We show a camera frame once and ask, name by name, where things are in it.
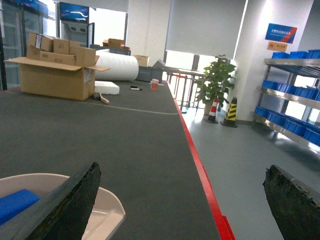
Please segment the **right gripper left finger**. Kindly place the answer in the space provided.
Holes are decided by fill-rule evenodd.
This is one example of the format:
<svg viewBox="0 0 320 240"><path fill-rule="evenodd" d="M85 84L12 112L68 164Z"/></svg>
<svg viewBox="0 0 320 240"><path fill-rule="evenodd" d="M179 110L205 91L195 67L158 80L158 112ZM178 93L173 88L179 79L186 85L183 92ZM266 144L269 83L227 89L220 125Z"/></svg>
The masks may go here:
<svg viewBox="0 0 320 240"><path fill-rule="evenodd" d="M0 228L2 240L80 240L100 186L95 161Z"/></svg>

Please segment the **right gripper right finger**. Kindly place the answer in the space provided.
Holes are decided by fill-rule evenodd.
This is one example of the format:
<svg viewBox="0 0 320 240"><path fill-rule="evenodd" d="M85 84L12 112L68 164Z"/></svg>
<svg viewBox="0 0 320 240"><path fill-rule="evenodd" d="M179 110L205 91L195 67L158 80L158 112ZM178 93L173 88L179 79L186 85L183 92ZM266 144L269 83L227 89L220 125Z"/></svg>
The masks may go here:
<svg viewBox="0 0 320 240"><path fill-rule="evenodd" d="M263 182L266 199L285 240L320 238L320 193L273 164Z"/></svg>

